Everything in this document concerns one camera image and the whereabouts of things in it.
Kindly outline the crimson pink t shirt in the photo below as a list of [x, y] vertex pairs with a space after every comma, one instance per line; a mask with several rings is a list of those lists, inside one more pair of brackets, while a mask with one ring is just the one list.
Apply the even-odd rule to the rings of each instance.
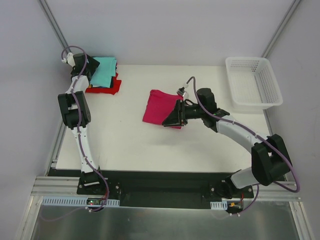
[[183, 97], [152, 89], [149, 93], [142, 121], [161, 126], [163, 121], [174, 110], [177, 100], [183, 100]]

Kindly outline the teal t shirt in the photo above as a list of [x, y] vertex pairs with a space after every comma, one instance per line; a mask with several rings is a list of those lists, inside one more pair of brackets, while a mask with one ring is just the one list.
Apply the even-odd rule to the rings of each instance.
[[115, 57], [94, 57], [99, 62], [90, 84], [96, 87], [110, 88], [112, 78], [116, 76], [117, 60]]

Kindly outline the red t shirt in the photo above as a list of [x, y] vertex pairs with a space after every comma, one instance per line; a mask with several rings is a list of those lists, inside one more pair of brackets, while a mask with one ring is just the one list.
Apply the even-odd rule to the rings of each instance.
[[118, 76], [119, 74], [116, 73], [116, 75], [112, 77], [110, 87], [101, 87], [101, 86], [93, 87], [92, 85], [90, 85], [85, 90], [85, 93], [115, 95], [116, 93], [119, 92], [120, 86], [122, 84], [122, 81], [118, 79]]

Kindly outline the white plastic basket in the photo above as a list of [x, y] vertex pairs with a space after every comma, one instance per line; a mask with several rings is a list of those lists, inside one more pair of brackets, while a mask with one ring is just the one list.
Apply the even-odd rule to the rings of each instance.
[[263, 57], [227, 57], [227, 80], [232, 106], [240, 112], [257, 112], [283, 104], [270, 61]]

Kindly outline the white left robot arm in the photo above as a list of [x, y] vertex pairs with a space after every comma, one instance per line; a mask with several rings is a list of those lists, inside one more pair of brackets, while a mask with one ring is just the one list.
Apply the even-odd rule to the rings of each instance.
[[59, 94], [58, 104], [63, 124], [70, 129], [75, 139], [80, 159], [78, 195], [103, 195], [106, 183], [89, 143], [91, 112], [85, 91], [100, 63], [86, 53], [67, 53], [62, 62], [72, 67], [71, 84], [65, 93]]

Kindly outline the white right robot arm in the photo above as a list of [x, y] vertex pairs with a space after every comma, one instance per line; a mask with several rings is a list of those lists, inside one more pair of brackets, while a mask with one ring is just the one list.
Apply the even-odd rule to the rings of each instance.
[[162, 122], [164, 127], [183, 127], [188, 120], [201, 119], [203, 124], [245, 148], [251, 155], [251, 166], [238, 170], [214, 186], [214, 192], [226, 199], [237, 197], [243, 189], [261, 184], [268, 186], [289, 173], [291, 160], [281, 136], [258, 136], [246, 126], [236, 124], [229, 112], [218, 108], [210, 88], [196, 91], [198, 102], [177, 100], [172, 112]]

